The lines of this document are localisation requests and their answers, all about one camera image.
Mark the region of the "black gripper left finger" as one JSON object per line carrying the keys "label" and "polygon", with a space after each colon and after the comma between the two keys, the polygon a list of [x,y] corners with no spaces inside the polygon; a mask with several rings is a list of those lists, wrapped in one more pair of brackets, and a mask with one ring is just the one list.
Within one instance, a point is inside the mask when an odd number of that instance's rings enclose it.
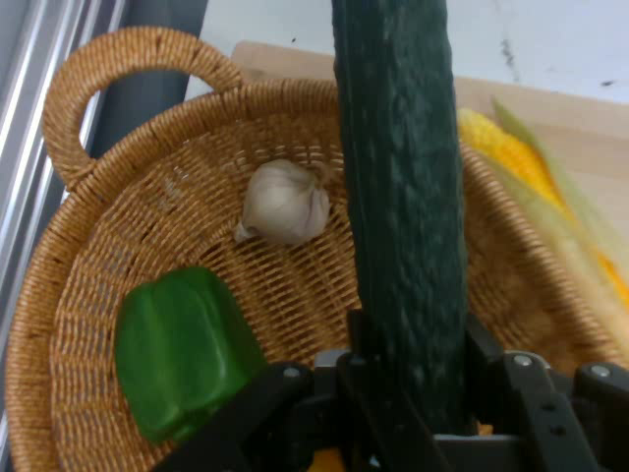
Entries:
{"label": "black gripper left finger", "polygon": [[408,395],[384,372],[370,318],[347,317],[350,350],[332,367],[273,363],[159,471],[305,471],[336,447],[347,471],[449,471]]}

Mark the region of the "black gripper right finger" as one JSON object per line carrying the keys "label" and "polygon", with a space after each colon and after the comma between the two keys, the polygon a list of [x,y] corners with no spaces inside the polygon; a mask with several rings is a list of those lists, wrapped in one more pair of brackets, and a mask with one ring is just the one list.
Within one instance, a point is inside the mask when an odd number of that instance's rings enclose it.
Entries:
{"label": "black gripper right finger", "polygon": [[563,375],[539,354],[502,348],[474,315],[465,369],[474,416],[519,440],[527,470],[627,470],[627,369],[593,362]]}

